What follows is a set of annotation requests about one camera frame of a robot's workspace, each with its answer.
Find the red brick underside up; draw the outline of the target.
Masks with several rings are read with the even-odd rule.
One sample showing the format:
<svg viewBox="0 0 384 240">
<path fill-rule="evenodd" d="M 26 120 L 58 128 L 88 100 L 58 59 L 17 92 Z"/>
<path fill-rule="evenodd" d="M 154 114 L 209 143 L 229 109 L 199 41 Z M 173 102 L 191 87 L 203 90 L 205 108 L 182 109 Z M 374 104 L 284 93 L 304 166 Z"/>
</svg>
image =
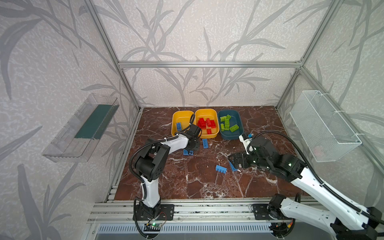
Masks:
<svg viewBox="0 0 384 240">
<path fill-rule="evenodd" d="M 206 122 L 201 122 L 201 129 L 205 130 L 207 128 Z"/>
</svg>

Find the red brick bottom edge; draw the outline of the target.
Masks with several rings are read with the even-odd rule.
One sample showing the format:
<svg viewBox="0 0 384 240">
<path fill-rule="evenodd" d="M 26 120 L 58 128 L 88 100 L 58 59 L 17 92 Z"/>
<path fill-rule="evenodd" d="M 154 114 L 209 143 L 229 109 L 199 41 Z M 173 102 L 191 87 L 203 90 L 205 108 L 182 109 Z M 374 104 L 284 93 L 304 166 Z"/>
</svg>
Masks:
<svg viewBox="0 0 384 240">
<path fill-rule="evenodd" d="M 206 125 L 207 125 L 207 129 L 211 129 L 210 128 L 210 119 L 209 118 L 207 118 L 207 120 L 206 120 Z"/>
</svg>

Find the blue brick underside up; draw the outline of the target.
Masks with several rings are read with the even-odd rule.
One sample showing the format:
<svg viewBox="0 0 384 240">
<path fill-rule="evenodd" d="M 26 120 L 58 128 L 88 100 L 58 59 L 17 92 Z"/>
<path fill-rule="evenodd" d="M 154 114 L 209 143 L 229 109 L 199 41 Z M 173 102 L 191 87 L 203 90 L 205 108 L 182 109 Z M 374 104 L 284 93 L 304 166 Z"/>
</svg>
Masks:
<svg viewBox="0 0 384 240">
<path fill-rule="evenodd" d="M 194 155 L 194 151 L 193 150 L 186 150 L 186 149 L 184 149 L 183 150 L 183 155 L 184 156 L 193 156 Z"/>
</svg>

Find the green brick underside up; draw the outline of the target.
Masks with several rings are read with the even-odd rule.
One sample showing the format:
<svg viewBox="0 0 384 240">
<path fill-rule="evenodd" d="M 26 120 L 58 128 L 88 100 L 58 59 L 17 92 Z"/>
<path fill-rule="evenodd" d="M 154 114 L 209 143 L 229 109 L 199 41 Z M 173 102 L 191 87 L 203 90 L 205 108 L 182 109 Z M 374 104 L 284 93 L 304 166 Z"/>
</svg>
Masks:
<svg viewBox="0 0 384 240">
<path fill-rule="evenodd" d="M 228 131 L 230 129 L 230 119 L 225 119 L 224 121 L 224 130 Z"/>
</svg>

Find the green brick bottom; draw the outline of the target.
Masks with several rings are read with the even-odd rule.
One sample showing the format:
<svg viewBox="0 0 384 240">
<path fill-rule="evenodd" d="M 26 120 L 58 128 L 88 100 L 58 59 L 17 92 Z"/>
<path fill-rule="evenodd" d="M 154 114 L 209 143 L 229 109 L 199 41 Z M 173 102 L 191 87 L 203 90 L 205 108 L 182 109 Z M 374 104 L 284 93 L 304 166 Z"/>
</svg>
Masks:
<svg viewBox="0 0 384 240">
<path fill-rule="evenodd" d="M 240 127 L 238 126 L 238 125 L 233 125 L 233 126 L 231 126 L 230 128 L 229 128 L 229 130 L 232 132 L 232 133 L 234 133 L 235 131 L 237 131 L 237 130 L 239 130 L 240 129 Z"/>
</svg>

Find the light blue brick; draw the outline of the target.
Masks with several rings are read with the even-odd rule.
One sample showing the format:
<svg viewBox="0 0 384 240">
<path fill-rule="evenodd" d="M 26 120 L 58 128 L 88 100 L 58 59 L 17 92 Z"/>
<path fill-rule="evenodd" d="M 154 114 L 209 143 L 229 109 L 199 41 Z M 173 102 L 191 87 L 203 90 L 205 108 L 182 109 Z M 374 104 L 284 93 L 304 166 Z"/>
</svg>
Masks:
<svg viewBox="0 0 384 240">
<path fill-rule="evenodd" d="M 227 168 L 222 167 L 222 166 L 219 166 L 219 165 L 216 165 L 215 170 L 216 170 L 217 172 L 219 172 L 219 173 L 223 173 L 223 174 L 226 174 L 227 171 L 228 171 Z"/>
</svg>

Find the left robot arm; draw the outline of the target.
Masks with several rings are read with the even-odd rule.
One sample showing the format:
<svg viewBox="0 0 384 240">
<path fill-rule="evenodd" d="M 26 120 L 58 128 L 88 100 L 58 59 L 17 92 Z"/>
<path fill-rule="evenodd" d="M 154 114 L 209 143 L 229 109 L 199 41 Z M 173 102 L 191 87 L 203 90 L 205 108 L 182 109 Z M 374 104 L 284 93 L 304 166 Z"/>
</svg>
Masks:
<svg viewBox="0 0 384 240">
<path fill-rule="evenodd" d="M 165 170 L 170 154 L 199 148 L 202 129 L 190 124 L 174 136 L 159 140 L 148 139 L 129 159 L 129 169 L 142 187 L 140 205 L 144 209 L 155 210 L 160 207 L 159 177 Z"/>
</svg>

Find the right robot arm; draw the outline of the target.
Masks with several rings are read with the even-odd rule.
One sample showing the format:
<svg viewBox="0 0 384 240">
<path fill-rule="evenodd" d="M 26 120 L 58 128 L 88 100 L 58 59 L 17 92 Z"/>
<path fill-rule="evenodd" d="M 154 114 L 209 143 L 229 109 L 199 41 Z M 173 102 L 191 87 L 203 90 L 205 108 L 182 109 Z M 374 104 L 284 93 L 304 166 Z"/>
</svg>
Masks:
<svg viewBox="0 0 384 240">
<path fill-rule="evenodd" d="M 383 225 L 382 212 L 375 207 L 364 207 L 347 198 L 335 188 L 327 185 L 307 162 L 291 154 L 280 154 L 273 143 L 257 136 L 240 141 L 245 147 L 242 153 L 228 157 L 236 168 L 256 168 L 291 183 L 309 194 L 325 210 L 300 203 L 300 196 L 294 200 L 275 194 L 268 206 L 267 215 L 274 220 L 292 219 L 305 222 L 328 232 L 337 240 L 375 240 L 383 237 L 376 228 Z"/>
</svg>

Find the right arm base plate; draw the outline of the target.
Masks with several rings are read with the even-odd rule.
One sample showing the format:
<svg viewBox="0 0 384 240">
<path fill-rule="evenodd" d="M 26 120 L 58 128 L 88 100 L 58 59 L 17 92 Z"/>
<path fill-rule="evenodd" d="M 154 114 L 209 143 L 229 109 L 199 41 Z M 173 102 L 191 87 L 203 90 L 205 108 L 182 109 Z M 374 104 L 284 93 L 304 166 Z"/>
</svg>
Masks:
<svg viewBox="0 0 384 240">
<path fill-rule="evenodd" d="M 281 212 L 282 202 L 287 197 L 276 194 L 268 204 L 252 204 L 251 211 L 255 220 L 283 220 L 284 215 Z"/>
</svg>

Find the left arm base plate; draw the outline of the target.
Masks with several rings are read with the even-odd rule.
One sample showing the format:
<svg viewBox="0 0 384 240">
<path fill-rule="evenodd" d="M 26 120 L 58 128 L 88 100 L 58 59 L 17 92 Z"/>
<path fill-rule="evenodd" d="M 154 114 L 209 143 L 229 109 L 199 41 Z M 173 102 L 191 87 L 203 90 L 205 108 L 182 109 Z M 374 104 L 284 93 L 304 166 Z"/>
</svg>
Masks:
<svg viewBox="0 0 384 240">
<path fill-rule="evenodd" d="M 150 208 L 144 204 L 136 204 L 134 207 L 133 220 L 136 221 L 149 221 L 161 220 L 172 221 L 174 218 L 175 205 L 172 204 L 158 204 Z"/>
</svg>

